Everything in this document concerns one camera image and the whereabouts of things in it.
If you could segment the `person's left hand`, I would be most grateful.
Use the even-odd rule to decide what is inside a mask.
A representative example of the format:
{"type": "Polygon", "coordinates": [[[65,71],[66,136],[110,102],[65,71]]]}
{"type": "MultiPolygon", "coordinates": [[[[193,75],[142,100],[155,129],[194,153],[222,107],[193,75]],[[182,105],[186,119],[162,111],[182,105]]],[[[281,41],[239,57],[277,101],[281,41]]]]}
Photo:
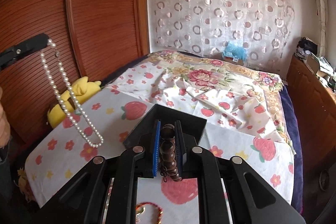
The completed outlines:
{"type": "Polygon", "coordinates": [[[6,113],[0,103],[0,148],[5,147],[10,141],[10,124],[7,120],[6,113]]]}

